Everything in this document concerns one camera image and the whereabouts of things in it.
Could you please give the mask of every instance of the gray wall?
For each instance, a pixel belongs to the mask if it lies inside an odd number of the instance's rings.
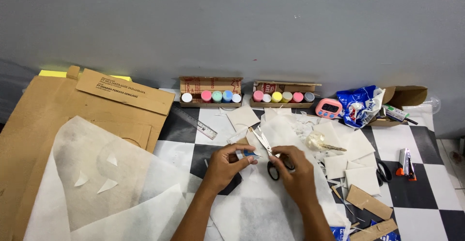
[[[161,87],[178,75],[319,82],[324,96],[424,85],[443,103],[437,135],[465,134],[465,0],[0,0],[0,58]]]

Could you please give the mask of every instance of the human hand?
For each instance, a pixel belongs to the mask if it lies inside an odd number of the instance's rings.
[[[253,151],[255,147],[245,144],[229,144],[213,152],[210,157],[210,163],[202,181],[203,187],[212,190],[214,194],[222,191],[233,179],[234,175],[249,164],[257,164],[252,156],[244,157],[239,160],[236,150]]]
[[[271,150],[275,155],[280,154],[279,158],[270,156],[269,159],[281,175],[284,188],[299,208],[318,203],[313,165],[305,158],[304,152],[295,146],[278,146]],[[289,173],[284,166],[283,159],[286,157],[291,159],[294,173]]]

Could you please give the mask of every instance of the metal ruler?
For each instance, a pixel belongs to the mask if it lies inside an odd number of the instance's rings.
[[[218,135],[216,131],[212,130],[209,126],[200,122],[200,120],[187,114],[182,109],[180,109],[178,106],[171,105],[170,112],[176,114],[181,119],[187,121],[187,123],[194,126],[194,128],[196,128],[198,131],[200,131],[202,134],[204,134],[211,140],[213,140],[216,137],[216,135]]]

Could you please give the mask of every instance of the checkered floor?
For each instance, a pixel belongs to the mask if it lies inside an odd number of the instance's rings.
[[[226,145],[226,140],[235,131],[224,114],[225,111],[221,113],[218,108],[183,108],[183,110],[218,132],[218,136],[210,140],[184,120],[170,114],[161,131],[154,155],[203,178],[207,169],[206,163],[209,162],[212,152]],[[264,110],[260,108],[254,109],[254,112],[258,118],[264,114]],[[412,124],[391,128],[367,126],[362,129],[375,148],[376,157],[385,161],[393,174],[398,167],[395,154],[402,148],[409,148],[418,179],[407,181],[404,177],[394,176],[389,184],[385,183],[381,186],[381,197],[378,199],[394,208],[392,218],[398,224],[396,232],[400,233],[404,241],[463,241],[465,213],[439,156],[434,132],[425,127],[431,124],[432,120],[418,118],[417,121],[420,123],[418,126]],[[241,180],[241,176],[237,174],[220,195],[228,195],[241,183]],[[381,221],[374,214],[348,204],[355,213],[354,216],[346,211],[335,195],[334,199],[340,211],[346,213],[352,223],[360,223],[359,228],[368,227],[371,219]]]

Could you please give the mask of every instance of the work surface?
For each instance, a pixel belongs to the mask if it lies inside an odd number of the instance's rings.
[[[226,145],[226,140],[235,131],[226,115],[222,114],[224,111],[218,108],[183,108],[183,110],[218,132],[218,136],[210,140],[187,122],[170,114],[161,131],[154,155],[183,171],[203,178],[207,170],[206,163],[209,162],[212,152]],[[262,108],[254,108],[253,111],[258,118],[264,114]],[[297,113],[299,111],[312,112],[311,109],[293,109],[293,113],[296,111]],[[400,233],[402,240],[465,240],[465,213],[439,156],[432,115],[413,114],[411,119],[417,121],[419,125],[362,129],[375,149],[375,156],[385,161],[393,174],[398,168],[398,155],[395,156],[394,153],[398,153],[400,149],[409,148],[418,179],[407,181],[405,177],[394,175],[389,184],[385,183],[380,187],[381,197],[378,199],[394,208],[392,218],[398,224],[396,232]],[[241,181],[241,176],[237,174],[232,182],[220,192],[217,200],[228,195]],[[333,196],[338,209],[345,213],[352,223],[359,222],[359,228],[368,227],[372,219],[381,221],[374,214],[347,203],[355,214],[355,216],[352,215],[346,211],[344,205],[334,194]],[[206,240],[222,240],[212,221],[209,221]]]

